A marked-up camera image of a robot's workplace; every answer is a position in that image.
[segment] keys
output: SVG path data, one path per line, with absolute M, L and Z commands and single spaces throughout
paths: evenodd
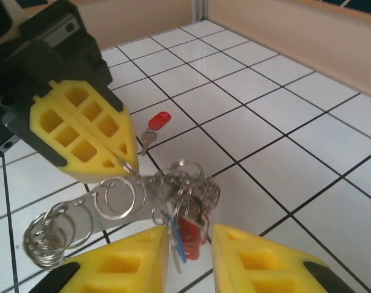
M 149 121 L 149 127 L 143 132 L 142 134 L 142 141 L 143 141 L 143 149 L 141 151 L 141 156 L 146 155 L 146 151 L 149 145 L 156 141 L 156 137 L 158 134 L 156 133 L 157 130 L 160 130 L 172 116 L 167 112 L 160 112 L 156 114 L 153 118 Z
M 149 147 L 149 145 L 156 141 L 158 134 L 155 131 L 151 131 L 147 129 L 145 132 L 142 134 L 142 141 L 143 141 L 143 149 L 141 151 L 141 156 L 144 156 L 146 154 L 146 151 Z

